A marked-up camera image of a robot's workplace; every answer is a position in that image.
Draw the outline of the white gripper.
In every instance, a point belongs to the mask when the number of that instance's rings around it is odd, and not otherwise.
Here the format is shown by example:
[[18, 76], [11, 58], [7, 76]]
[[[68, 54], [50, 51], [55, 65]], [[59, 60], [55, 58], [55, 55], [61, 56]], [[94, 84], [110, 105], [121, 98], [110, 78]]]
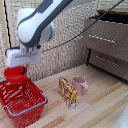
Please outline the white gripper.
[[[41, 59], [41, 50], [35, 49], [34, 51], [25, 53], [20, 49], [9, 49], [6, 52], [6, 66], [13, 68], [17, 66], [22, 66], [25, 64], [30, 64]], [[26, 67], [21, 68], [21, 74], [24, 75], [26, 72]]]

